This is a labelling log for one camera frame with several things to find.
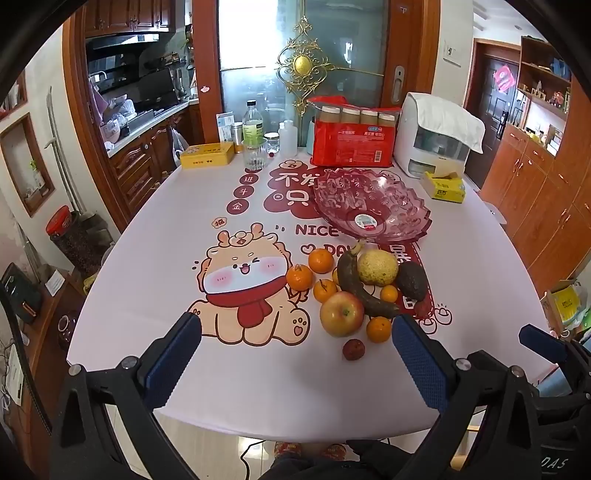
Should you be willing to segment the red lychee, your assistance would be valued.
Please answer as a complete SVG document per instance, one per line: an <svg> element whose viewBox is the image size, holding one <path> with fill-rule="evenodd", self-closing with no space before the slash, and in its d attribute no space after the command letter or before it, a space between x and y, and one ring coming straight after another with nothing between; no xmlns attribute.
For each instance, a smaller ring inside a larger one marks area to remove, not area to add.
<svg viewBox="0 0 591 480"><path fill-rule="evenodd" d="M431 311L432 311L432 302L428 298L425 298L424 300L419 301L415 304L415 307L414 307L415 318L428 319L431 317Z"/></svg>
<svg viewBox="0 0 591 480"><path fill-rule="evenodd" d="M342 356L348 361L360 360L365 356L366 346L362 340L349 339L344 346L342 346Z"/></svg>

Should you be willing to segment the mandarin orange front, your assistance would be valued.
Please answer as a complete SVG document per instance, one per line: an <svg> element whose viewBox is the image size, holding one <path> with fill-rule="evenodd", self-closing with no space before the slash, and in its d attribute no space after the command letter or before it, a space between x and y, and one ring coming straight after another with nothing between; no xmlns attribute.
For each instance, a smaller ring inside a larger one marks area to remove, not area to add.
<svg viewBox="0 0 591 480"><path fill-rule="evenodd" d="M370 318L367 323L367 338L370 342L380 344L388 341L392 333L392 321L382 316Z"/></svg>

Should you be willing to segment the mandarin orange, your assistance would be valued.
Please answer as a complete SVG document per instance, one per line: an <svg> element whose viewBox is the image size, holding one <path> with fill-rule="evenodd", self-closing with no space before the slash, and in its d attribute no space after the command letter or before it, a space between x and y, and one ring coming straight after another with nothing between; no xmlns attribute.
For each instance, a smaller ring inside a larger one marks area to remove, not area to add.
<svg viewBox="0 0 591 480"><path fill-rule="evenodd" d="M320 279L314 285L314 297L321 304L324 304L326 300L338 291L338 285L332 280Z"/></svg>
<svg viewBox="0 0 591 480"><path fill-rule="evenodd" d="M291 290L304 292L314 285L315 275L307 265L294 264L287 270L286 279Z"/></svg>
<svg viewBox="0 0 591 480"><path fill-rule="evenodd" d="M327 274L334 269L335 260L332 253L325 248L317 248L308 254L308 267L318 274Z"/></svg>
<svg viewBox="0 0 591 480"><path fill-rule="evenodd" d="M392 321L382 316L370 318L367 323L367 338L370 342L380 344L388 341L392 333Z"/></svg>

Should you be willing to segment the red lychee front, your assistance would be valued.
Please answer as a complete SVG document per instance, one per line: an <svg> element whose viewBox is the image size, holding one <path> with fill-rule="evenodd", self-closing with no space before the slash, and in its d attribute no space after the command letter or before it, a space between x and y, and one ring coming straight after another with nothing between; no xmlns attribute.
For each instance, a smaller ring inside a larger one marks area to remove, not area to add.
<svg viewBox="0 0 591 480"><path fill-rule="evenodd" d="M342 356L348 361L360 360L365 356L366 346L362 340L349 339L344 346L342 346Z"/></svg>

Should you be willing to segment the small mandarin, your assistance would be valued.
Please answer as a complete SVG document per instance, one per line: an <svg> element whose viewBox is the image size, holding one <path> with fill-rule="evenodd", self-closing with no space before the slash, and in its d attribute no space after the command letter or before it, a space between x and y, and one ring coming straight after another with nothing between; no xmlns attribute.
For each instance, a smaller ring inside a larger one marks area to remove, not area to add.
<svg viewBox="0 0 591 480"><path fill-rule="evenodd" d="M380 298L389 303L396 303L398 300L399 291L394 285L387 285L381 289Z"/></svg>

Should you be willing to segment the dark avocado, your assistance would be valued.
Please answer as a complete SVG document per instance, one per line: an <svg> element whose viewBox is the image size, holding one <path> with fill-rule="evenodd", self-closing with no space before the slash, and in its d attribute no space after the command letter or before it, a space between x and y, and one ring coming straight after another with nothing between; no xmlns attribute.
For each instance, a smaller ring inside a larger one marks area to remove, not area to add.
<svg viewBox="0 0 591 480"><path fill-rule="evenodd" d="M413 261L401 263L394 280L401 294L405 297L423 301L428 293L429 282L424 268Z"/></svg>

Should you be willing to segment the red apple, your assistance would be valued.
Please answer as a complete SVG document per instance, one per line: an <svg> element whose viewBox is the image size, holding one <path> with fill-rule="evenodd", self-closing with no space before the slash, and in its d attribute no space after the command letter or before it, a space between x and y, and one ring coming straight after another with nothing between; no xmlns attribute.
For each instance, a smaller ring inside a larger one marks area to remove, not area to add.
<svg viewBox="0 0 591 480"><path fill-rule="evenodd" d="M322 327L334 337L353 335L362 327L364 317L363 303L346 291L329 297L320 310Z"/></svg>

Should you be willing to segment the yellow pear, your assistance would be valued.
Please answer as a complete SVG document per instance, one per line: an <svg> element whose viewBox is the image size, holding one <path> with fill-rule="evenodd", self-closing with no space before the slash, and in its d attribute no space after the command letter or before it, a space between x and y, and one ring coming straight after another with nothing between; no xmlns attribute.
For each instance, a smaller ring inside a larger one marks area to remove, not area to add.
<svg viewBox="0 0 591 480"><path fill-rule="evenodd" d="M396 255L381 249L368 250L358 260L360 280L368 285L391 285L398 272L399 263Z"/></svg>

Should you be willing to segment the overripe brown banana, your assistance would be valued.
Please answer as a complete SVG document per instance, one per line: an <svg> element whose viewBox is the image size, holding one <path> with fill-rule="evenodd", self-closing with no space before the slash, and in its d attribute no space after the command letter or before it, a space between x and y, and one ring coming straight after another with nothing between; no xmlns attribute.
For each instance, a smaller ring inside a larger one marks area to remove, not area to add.
<svg viewBox="0 0 591 480"><path fill-rule="evenodd" d="M358 258L356 258L362 249L363 241L358 241L352 249L349 249L339 257L337 267L339 286L342 290L352 294L356 299L361 301L363 309L365 309L365 313L369 317L382 316L393 320L400 314L399 307L394 303L386 302L370 295L363 286L358 271Z"/></svg>

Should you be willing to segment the white countertop appliance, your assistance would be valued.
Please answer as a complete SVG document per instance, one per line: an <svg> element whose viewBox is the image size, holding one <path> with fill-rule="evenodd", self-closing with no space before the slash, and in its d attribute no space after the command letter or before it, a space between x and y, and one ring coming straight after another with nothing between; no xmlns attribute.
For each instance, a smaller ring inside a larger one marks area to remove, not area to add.
<svg viewBox="0 0 591 480"><path fill-rule="evenodd" d="M433 125L424 127L431 95L410 92L405 97L394 140L394 160L409 177L425 173L463 176L470 148Z"/></svg>

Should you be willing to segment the yellow tin box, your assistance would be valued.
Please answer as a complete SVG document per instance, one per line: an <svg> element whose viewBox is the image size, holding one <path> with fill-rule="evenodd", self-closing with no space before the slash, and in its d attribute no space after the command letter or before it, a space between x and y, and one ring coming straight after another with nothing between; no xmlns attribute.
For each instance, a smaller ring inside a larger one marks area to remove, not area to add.
<svg viewBox="0 0 591 480"><path fill-rule="evenodd" d="M235 144L232 142L193 145L181 153L180 165L184 169L225 166L233 157Z"/></svg>

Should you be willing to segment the clear drinking glass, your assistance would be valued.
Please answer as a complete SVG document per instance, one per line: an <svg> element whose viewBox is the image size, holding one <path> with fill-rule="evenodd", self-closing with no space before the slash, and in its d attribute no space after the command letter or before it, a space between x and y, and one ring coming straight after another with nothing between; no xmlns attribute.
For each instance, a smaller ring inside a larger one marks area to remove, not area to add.
<svg viewBox="0 0 591 480"><path fill-rule="evenodd" d="M263 170L266 167L266 160L266 144L243 147L243 161L245 161L245 168L249 171Z"/></svg>

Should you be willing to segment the small glass jar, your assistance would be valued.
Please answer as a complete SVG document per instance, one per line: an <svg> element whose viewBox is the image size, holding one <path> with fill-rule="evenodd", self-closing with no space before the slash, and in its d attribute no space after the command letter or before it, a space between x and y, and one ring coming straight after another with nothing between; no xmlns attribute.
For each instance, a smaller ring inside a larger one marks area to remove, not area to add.
<svg viewBox="0 0 591 480"><path fill-rule="evenodd" d="M280 150L280 134L277 132L267 132L263 135L264 148L270 157L275 156Z"/></svg>

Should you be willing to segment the white squeeze bottle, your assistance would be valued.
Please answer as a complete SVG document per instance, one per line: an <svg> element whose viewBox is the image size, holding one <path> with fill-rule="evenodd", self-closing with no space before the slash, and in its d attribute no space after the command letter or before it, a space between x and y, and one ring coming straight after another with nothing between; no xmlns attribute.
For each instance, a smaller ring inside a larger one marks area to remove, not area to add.
<svg viewBox="0 0 591 480"><path fill-rule="evenodd" d="M284 159L297 155L297 126L293 120L280 123L280 156Z"/></svg>

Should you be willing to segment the gold door ornament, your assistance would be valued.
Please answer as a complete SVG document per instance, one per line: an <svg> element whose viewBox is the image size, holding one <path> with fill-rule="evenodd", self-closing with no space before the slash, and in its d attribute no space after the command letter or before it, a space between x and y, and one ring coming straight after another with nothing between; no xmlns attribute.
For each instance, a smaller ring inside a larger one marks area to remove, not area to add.
<svg viewBox="0 0 591 480"><path fill-rule="evenodd" d="M308 109L308 97L325 82L331 72L346 71L383 77L381 73L335 65L318 44L318 38L310 36L311 30L310 21L301 13L294 25L294 38L287 39L287 44L280 50L276 60L276 76L287 93L294 96L294 111L298 118L304 117Z"/></svg>

